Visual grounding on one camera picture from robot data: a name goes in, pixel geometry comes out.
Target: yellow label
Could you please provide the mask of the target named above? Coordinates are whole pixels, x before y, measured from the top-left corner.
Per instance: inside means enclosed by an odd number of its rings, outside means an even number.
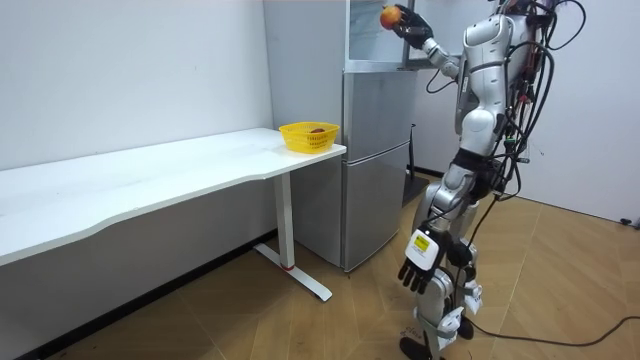
[[[416,241],[414,242],[414,244],[416,244],[418,249],[420,249],[422,251],[427,251],[427,248],[429,247],[429,242],[425,238],[423,238],[422,236],[418,236],[416,238]]]

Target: table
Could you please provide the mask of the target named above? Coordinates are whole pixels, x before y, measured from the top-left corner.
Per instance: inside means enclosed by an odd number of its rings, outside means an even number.
[[[346,152],[286,149],[250,129],[0,171],[0,266],[82,240],[117,222],[251,180],[275,178],[279,251],[255,248],[326,301],[295,266],[289,172]]]

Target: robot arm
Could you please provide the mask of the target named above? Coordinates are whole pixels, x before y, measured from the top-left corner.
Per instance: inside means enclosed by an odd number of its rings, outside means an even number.
[[[424,51],[429,62],[440,69],[443,75],[457,80],[460,72],[458,58],[451,56],[435,41],[431,26],[420,15],[405,6],[396,4],[396,7],[402,11],[400,22],[393,27],[396,35],[414,49]]]

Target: table foot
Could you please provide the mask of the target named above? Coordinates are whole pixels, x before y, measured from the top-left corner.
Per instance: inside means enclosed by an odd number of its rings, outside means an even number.
[[[285,270],[280,264],[280,255],[267,245],[258,244],[254,246],[254,249],[264,255],[267,259],[271,260],[284,272],[293,276],[294,279],[298,280],[298,282],[304,285],[307,289],[311,290],[311,292],[313,292],[320,300],[327,301],[333,295],[329,289],[317,282],[311,276],[307,275],[304,271],[300,270],[297,266],[293,266],[291,270]]]

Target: humanoid robot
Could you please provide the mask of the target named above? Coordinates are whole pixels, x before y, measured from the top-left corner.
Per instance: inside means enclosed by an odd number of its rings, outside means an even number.
[[[440,359],[441,350],[458,336],[473,337],[463,312],[475,313],[482,305],[482,287],[475,281],[478,252],[473,237],[464,236],[480,199],[493,193],[491,209],[497,201],[512,197],[505,195],[505,188],[514,174],[520,188],[517,164],[528,162],[520,155],[553,77],[549,50],[557,48],[549,41],[557,22],[556,8],[563,2],[567,0],[502,0],[493,15],[466,29],[460,58],[438,44],[420,15],[396,5],[402,18],[393,31],[424,51],[439,72],[458,84],[455,130],[460,147],[442,181],[427,188],[398,274],[403,285],[417,293],[414,315],[426,342],[400,341],[412,360]],[[541,92],[545,81],[547,88]],[[500,145],[504,153],[496,155]]]

